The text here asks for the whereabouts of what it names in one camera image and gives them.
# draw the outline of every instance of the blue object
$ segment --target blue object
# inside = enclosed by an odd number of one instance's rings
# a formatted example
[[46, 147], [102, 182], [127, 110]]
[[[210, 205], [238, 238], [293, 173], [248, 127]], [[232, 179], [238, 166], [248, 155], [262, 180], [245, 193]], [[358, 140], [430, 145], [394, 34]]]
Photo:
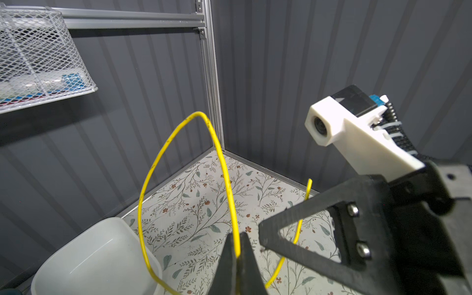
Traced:
[[76, 74], [62, 75], [62, 80], [66, 82], [66, 88], [64, 90], [74, 91], [85, 88], [85, 83], [82, 77]]
[[385, 103], [380, 99], [379, 96], [375, 95], [375, 94], [372, 94], [371, 96], [369, 96], [371, 98], [371, 100], [374, 101], [374, 103], [377, 104], [377, 106], [383, 106]]

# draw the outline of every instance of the floor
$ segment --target floor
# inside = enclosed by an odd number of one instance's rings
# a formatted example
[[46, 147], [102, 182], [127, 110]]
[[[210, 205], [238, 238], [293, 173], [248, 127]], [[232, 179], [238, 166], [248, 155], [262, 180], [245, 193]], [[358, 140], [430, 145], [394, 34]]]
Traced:
[[[303, 200], [304, 191], [226, 156], [240, 230], [248, 233], [262, 278], [267, 281], [279, 256], [261, 252], [260, 221]], [[123, 219], [137, 232], [136, 210]], [[159, 189], [143, 204], [147, 246], [161, 263], [163, 279], [183, 294], [206, 294], [230, 232], [228, 201], [215, 151]], [[291, 239], [295, 225], [283, 229]], [[339, 261], [326, 211], [303, 221], [298, 244]], [[357, 295], [293, 261], [286, 260], [269, 294]]]

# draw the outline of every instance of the white wire mesh basket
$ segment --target white wire mesh basket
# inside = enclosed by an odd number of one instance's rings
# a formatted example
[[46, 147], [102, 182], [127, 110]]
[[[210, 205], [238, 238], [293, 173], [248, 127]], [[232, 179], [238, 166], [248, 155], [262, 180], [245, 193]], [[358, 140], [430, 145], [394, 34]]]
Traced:
[[0, 3], [0, 113], [96, 90], [59, 11]]

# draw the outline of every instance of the gray corrugated wall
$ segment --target gray corrugated wall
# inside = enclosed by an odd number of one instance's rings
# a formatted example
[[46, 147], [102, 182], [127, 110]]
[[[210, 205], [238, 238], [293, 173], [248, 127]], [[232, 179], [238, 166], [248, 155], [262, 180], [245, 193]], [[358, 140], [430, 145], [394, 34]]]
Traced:
[[212, 0], [226, 149], [324, 191], [355, 172], [303, 126], [350, 84], [386, 94], [418, 150], [472, 163], [472, 1]]
[[[7, 1], [7, 5], [191, 13], [185, 1]], [[173, 128], [208, 112], [192, 29], [73, 30], [98, 85], [92, 94], [0, 115], [0, 288], [137, 200]], [[177, 136], [151, 179], [164, 181], [211, 147], [204, 124]]]

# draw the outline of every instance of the white plastic bin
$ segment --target white plastic bin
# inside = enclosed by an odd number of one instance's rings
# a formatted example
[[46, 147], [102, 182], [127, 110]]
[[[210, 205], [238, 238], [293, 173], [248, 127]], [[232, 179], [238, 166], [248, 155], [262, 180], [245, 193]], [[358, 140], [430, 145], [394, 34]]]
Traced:
[[[156, 274], [162, 268], [148, 250]], [[31, 284], [33, 295], [158, 295], [132, 229], [118, 217], [100, 221], [54, 253]]]

